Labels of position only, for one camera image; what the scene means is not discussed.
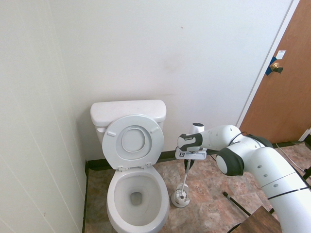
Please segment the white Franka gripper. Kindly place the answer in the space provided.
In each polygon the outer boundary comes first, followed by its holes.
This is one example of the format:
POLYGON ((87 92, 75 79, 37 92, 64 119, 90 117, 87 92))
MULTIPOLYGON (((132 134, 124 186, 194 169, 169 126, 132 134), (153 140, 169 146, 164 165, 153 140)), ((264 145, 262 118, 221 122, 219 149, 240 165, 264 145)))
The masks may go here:
POLYGON ((189 152, 189 151, 181 151, 176 150, 175 151, 175 157, 176 159, 182 159, 184 160, 184 168, 187 170, 188 167, 188 160, 190 161, 190 168, 193 166, 195 160, 204 160, 206 159, 207 152, 206 151, 198 151, 198 152, 189 152))

